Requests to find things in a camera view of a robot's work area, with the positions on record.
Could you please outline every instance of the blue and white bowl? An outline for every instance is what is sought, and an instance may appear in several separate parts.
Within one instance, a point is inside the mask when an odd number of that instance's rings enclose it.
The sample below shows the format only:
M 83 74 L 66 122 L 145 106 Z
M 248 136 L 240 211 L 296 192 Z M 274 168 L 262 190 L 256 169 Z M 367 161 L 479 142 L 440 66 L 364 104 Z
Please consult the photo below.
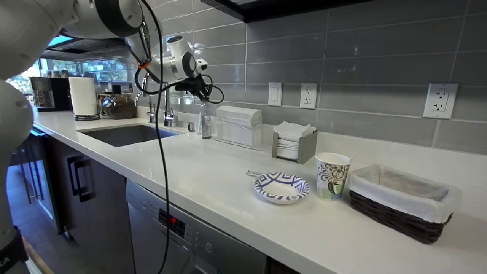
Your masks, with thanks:
M 292 204 L 309 194 L 308 183 L 296 175 L 269 172 L 258 175 L 254 189 L 265 199 L 281 205 Z

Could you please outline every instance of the paper cup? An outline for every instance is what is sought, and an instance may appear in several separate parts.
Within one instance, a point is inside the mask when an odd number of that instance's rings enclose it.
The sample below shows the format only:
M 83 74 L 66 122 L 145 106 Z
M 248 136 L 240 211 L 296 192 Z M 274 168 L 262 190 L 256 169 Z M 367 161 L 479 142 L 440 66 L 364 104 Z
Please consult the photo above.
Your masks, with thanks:
M 329 201 L 341 198 L 348 170 L 350 158 L 330 152 L 316 154 L 317 177 L 316 186 L 318 197 Z

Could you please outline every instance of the range hood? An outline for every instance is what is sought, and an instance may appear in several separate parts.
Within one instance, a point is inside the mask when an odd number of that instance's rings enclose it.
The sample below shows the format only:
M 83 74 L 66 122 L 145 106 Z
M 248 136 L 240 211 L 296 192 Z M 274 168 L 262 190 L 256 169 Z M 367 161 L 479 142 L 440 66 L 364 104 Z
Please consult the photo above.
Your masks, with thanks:
M 200 0 L 245 23 L 371 0 Z
M 127 52 L 121 38 L 81 39 L 58 36 L 49 43 L 41 58 L 85 62 L 116 58 Z

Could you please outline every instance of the kitchen sink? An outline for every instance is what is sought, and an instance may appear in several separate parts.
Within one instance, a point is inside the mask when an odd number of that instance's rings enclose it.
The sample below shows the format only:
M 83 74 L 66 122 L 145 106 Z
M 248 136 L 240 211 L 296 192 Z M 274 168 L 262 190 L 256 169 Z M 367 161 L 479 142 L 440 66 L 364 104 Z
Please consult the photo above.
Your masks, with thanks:
M 132 125 L 109 129 L 94 129 L 82 131 L 81 133 L 115 147 L 121 147 L 157 139 L 156 129 L 146 125 Z M 165 130 L 159 130 L 159 134 L 161 138 L 179 135 L 178 133 Z

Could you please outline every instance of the electrical outlet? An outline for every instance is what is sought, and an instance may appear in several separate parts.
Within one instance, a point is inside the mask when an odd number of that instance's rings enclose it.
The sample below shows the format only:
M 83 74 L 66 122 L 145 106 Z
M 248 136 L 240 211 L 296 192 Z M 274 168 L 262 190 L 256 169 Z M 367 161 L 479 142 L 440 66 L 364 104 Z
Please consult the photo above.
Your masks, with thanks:
M 281 106 L 282 83 L 269 83 L 269 106 Z
M 423 117 L 450 119 L 458 84 L 430 84 Z
M 316 83 L 301 84 L 300 108 L 316 109 L 317 89 L 318 84 Z

